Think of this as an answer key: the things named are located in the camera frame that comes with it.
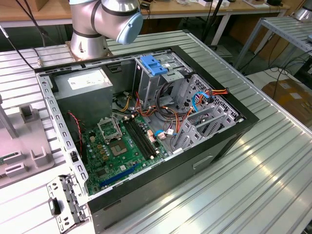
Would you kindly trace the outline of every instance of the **motherboard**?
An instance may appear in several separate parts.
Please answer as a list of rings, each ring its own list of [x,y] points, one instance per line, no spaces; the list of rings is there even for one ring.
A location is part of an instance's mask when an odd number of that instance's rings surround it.
[[[89,195],[111,186],[129,175],[163,161],[169,155],[161,141],[151,136],[143,117],[105,119],[82,134],[86,147],[85,168]]]

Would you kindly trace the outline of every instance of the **blue pcie slot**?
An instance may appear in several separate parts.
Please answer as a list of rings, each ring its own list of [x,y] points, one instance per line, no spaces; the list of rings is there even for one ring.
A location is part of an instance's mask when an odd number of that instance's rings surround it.
[[[100,187],[103,187],[103,186],[105,186],[105,185],[109,185],[110,183],[113,183],[113,182],[115,182],[116,180],[119,180],[120,178],[123,178],[124,176],[127,176],[127,175],[131,174],[132,172],[135,171],[135,168],[136,168],[137,166],[138,166],[138,163],[137,163],[136,165],[134,165],[132,168],[129,168],[129,169],[127,169],[126,171],[121,172],[121,173],[119,173],[118,175],[113,176],[112,178],[109,178],[109,179],[107,179],[107,180],[101,182],[101,183],[99,184],[99,186],[100,186]]]

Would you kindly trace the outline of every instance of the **wooden table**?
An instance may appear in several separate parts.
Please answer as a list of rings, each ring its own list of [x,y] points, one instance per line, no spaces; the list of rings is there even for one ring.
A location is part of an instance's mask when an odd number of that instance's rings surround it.
[[[151,3],[151,19],[163,18],[182,18],[182,17],[196,17],[208,16],[209,7],[204,7],[198,3],[190,3],[189,5],[181,5],[175,0],[170,2],[154,1]],[[218,14],[223,16],[219,28],[215,34],[212,45],[217,45],[218,41],[228,23],[231,15],[243,14],[262,14],[262,13],[276,13],[278,16],[283,16],[289,9],[289,6],[282,7],[271,6],[270,8],[254,8],[242,0],[230,3],[229,7],[221,7]],[[39,11],[33,12],[39,25],[57,25],[57,24],[71,24],[72,15],[70,6],[67,0],[49,0],[47,4]],[[142,14],[146,19],[148,12],[142,10]],[[7,6],[0,6],[0,23],[3,27],[25,27],[33,26],[26,14],[18,8]]]

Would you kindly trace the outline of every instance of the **ram slot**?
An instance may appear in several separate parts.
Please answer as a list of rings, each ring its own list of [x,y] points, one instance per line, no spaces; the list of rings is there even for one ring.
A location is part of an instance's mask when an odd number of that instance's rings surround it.
[[[144,133],[142,133],[142,131],[139,128],[139,126],[135,123],[135,121],[133,120],[130,124],[132,124],[132,127],[135,130],[135,132],[139,132],[139,135],[141,135],[140,138],[142,138],[142,141],[144,141],[144,144],[146,145],[146,147],[148,147],[149,152],[153,156],[156,156],[156,151],[154,150],[154,148],[152,147],[150,141],[146,138]]]
[[[151,155],[148,153],[148,151],[145,149],[143,144],[140,142],[140,139],[138,138],[138,136],[135,133],[134,129],[132,129],[132,126],[130,125],[130,123],[129,122],[124,122],[124,126],[127,129],[128,133],[130,134],[132,140],[137,145],[137,147],[140,150],[140,152],[143,154],[144,158],[146,160],[148,160]]]
[[[153,149],[146,136],[135,124],[134,120],[124,122],[124,126],[146,160],[149,160],[151,156],[156,156],[156,151]]]

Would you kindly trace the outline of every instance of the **gray metal rack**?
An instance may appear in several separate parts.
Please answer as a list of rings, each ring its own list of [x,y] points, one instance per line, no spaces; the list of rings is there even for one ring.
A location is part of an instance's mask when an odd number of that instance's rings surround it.
[[[312,51],[312,43],[308,41],[308,36],[312,34],[312,22],[303,23],[295,18],[288,17],[272,17],[272,18],[262,18],[258,21],[253,32],[246,41],[243,49],[241,50],[237,61],[234,64],[235,68],[238,68],[245,57],[249,47],[254,41],[255,37],[258,35],[261,27],[266,27],[270,30],[264,37],[259,47],[262,47],[266,40],[270,37],[272,33],[275,33],[285,40],[289,41],[291,44],[301,49],[304,52]]]

